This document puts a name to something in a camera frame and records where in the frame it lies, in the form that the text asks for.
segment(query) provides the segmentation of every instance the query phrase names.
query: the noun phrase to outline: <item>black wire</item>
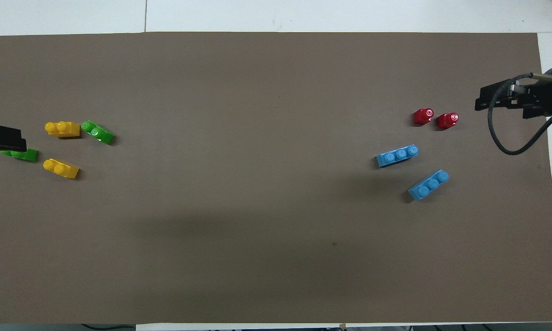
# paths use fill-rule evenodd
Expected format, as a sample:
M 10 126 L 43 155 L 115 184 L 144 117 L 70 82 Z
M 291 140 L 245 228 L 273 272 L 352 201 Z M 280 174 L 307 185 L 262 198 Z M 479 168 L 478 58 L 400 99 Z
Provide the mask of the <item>black wire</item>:
M 110 327 L 95 327 L 95 326 L 90 326 L 90 325 L 87 325 L 87 324 L 82 324 L 82 325 L 84 325 L 88 329 L 92 329 L 92 330 L 135 329 L 135 327 L 133 325 L 117 325 L 117 326 L 110 326 Z
M 491 98 L 491 101 L 489 103 L 489 110 L 487 112 L 487 119 L 489 122 L 489 132 L 491 134 L 491 137 L 493 138 L 493 141 L 499 147 L 499 149 L 507 154 L 507 155 L 519 155 L 525 151 L 527 151 L 539 138 L 540 136 L 548 129 L 548 126 L 552 124 L 552 116 L 546 121 L 546 123 L 537 130 L 537 132 L 533 135 L 533 137 L 524 145 L 522 148 L 517 149 L 515 151 L 510 151 L 509 149 L 506 149 L 503 144 L 501 144 L 501 141 L 497 138 L 497 135 L 495 134 L 495 128 L 493 127 L 493 108 L 495 107 L 495 104 L 497 103 L 497 99 L 499 98 L 499 95 L 511 84 L 513 84 L 515 81 L 520 80 L 522 78 L 531 78 L 532 74 L 523 74 L 516 77 L 513 77 L 507 81 L 505 81 L 495 94 L 493 95 L 493 98 Z

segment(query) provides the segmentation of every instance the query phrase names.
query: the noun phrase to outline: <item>brown mat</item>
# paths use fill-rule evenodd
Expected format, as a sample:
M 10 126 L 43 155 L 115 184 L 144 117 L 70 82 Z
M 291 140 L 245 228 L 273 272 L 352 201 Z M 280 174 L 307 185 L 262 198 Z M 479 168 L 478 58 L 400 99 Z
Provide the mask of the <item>brown mat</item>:
M 0 155 L 0 323 L 552 320 L 546 139 L 504 155 L 473 110 L 539 70 L 535 34 L 1 36 L 0 124 L 40 161 Z M 511 148 L 543 122 L 495 117 Z M 114 144 L 43 130 L 88 119 Z

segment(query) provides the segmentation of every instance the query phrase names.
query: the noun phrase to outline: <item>white tabletop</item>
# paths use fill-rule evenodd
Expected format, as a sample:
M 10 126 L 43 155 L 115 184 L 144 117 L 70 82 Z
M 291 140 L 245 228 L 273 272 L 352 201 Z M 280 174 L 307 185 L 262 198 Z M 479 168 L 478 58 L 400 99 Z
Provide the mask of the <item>white tabletop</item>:
M 542 71 L 552 67 L 552 0 L 0 0 L 0 35 L 145 31 L 537 32 Z M 547 139 L 552 172 L 552 126 Z M 351 321 L 138 329 L 336 327 L 344 322 Z

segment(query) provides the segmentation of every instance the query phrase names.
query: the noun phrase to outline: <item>green lego brick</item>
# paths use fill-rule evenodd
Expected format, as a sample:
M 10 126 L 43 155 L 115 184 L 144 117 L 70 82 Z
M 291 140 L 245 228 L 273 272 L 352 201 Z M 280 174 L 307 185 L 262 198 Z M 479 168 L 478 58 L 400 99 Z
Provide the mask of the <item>green lego brick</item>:
M 37 155 L 39 155 L 38 150 L 31 149 L 31 148 L 26 149 L 26 152 L 0 151 L 0 153 L 11 157 L 16 157 L 17 159 L 32 161 L 32 162 L 35 162 L 37 160 Z
M 107 145 L 110 144 L 112 138 L 115 137 L 114 134 L 104 130 L 101 126 L 98 126 L 92 121 L 85 121 L 82 123 L 82 131 L 87 132 L 90 136 L 96 138 L 96 140 L 101 141 Z

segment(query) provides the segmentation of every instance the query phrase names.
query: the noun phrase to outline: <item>robotic arm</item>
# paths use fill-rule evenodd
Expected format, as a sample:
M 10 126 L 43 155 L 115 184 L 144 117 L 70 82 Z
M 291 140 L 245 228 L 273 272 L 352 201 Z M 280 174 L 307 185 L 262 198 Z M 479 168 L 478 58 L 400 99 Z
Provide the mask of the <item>robotic arm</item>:
M 0 126 L 0 151 L 26 151 L 26 140 L 21 138 L 20 130 Z
M 522 78 L 537 80 L 534 84 L 520 85 Z M 494 107 L 506 107 L 507 109 L 523 109 L 522 117 L 549 116 L 550 118 L 534 134 L 522 148 L 511 151 L 506 149 L 497 138 L 493 128 Z M 497 82 L 480 89 L 480 96 L 474 104 L 476 111 L 488 109 L 489 132 L 499 149 L 508 155 L 518 155 L 528 150 L 552 124 L 552 69 L 544 74 L 523 74 L 505 81 Z

